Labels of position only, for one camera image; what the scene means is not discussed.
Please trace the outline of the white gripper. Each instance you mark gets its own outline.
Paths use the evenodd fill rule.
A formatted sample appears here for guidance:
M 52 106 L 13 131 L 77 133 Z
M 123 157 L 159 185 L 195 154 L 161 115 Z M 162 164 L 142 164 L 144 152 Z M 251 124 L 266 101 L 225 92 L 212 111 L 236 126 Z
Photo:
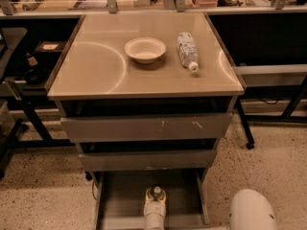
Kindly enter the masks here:
M 163 221 L 166 216 L 166 192 L 162 189 L 160 202 L 152 202 L 154 200 L 153 197 L 153 189 L 148 188 L 145 193 L 145 204 L 144 207 L 144 217 L 145 221 Z

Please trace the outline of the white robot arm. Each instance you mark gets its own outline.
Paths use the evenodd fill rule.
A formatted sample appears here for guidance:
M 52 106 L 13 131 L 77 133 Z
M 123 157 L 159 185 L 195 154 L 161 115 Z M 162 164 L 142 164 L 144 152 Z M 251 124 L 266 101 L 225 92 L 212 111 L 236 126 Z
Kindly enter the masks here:
M 144 230 L 165 230 L 166 199 L 159 186 L 146 190 Z M 270 202 L 252 189 L 238 191 L 230 203 L 229 230 L 277 230 Z

